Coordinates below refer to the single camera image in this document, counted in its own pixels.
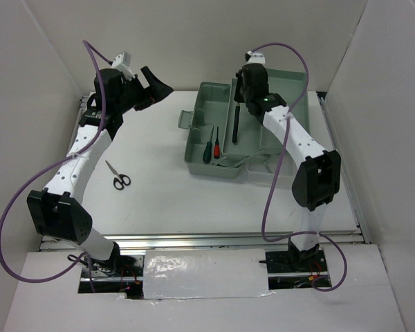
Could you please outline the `small hammer black handle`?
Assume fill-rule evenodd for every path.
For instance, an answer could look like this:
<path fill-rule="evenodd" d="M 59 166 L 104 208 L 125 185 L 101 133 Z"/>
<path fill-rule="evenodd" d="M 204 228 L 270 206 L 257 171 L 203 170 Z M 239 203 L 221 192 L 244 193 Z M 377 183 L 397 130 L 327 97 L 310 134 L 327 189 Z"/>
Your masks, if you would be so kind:
<path fill-rule="evenodd" d="M 241 112 L 241 105 L 237 102 L 234 109 L 234 123 L 232 129 L 232 143 L 237 144 L 238 131 L 239 131 L 239 117 Z"/>

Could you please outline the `red handled screwdriver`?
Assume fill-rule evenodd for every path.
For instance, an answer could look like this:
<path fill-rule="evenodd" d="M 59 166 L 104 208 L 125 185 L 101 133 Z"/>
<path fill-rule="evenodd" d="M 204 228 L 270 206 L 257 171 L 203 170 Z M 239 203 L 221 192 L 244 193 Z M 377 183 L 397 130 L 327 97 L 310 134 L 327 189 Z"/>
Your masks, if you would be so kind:
<path fill-rule="evenodd" d="M 214 144 L 213 156 L 215 159 L 219 159 L 221 155 L 220 145 L 219 145 L 219 127 L 216 128 L 216 140 Z"/>

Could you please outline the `large green handled screwdriver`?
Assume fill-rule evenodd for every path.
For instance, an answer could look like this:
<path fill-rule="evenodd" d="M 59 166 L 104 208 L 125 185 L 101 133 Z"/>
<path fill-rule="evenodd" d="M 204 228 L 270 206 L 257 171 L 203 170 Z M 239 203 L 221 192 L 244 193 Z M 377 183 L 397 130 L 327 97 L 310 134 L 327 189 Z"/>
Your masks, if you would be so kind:
<path fill-rule="evenodd" d="M 210 138 L 206 142 L 205 150 L 203 152 L 203 162 L 205 164 L 208 164 L 211 161 L 211 159 L 212 159 L 212 149 L 213 149 L 212 137 L 213 137 L 213 131 L 214 131 L 214 128 L 212 128 L 212 130 L 211 130 Z"/>

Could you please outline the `black handled scissors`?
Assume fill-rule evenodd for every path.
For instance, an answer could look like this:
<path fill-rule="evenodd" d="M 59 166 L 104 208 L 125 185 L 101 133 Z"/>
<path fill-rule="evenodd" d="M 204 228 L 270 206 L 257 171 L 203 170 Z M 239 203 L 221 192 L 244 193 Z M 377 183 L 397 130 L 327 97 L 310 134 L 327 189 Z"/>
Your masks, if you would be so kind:
<path fill-rule="evenodd" d="M 114 175 L 113 186 L 117 190 L 123 190 L 125 187 L 131 185 L 131 179 L 126 174 L 118 173 L 107 160 L 105 161 L 105 163 Z"/>

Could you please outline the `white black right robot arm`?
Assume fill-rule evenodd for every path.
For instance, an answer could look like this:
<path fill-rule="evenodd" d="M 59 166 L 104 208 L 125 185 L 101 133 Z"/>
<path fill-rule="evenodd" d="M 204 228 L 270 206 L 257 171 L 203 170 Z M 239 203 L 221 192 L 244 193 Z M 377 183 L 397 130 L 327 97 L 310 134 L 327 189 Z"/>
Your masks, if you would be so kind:
<path fill-rule="evenodd" d="M 234 99 L 242 102 L 258 122 L 282 142 L 282 152 L 289 153 L 297 173 L 292 193 L 302 207 L 300 234 L 288 240 L 288 265 L 304 270 L 319 249 L 316 235 L 322 228 L 327 205 L 340 189 L 341 157 L 316 142 L 289 111 L 286 101 L 269 92 L 268 73 L 263 64 L 250 63 L 236 74 Z"/>

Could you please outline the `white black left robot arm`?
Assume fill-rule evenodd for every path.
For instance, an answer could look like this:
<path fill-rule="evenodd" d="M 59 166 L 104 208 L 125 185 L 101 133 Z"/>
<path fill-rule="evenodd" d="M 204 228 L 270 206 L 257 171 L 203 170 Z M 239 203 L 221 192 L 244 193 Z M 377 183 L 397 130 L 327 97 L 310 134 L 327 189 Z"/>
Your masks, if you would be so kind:
<path fill-rule="evenodd" d="M 96 164 L 123 123 L 123 114 L 130 109 L 146 109 L 173 91 L 148 67 L 141 71 L 148 87 L 143 87 L 137 75 L 121 66 L 100 71 L 94 79 L 95 93 L 87 101 L 68 153 L 70 160 L 62 163 L 43 190 L 33 190 L 27 197 L 38 234 L 64 240 L 89 253 L 108 276 L 117 275 L 129 259 L 121 256 L 117 243 L 93 229 L 91 215 L 82 207 L 82 201 Z"/>

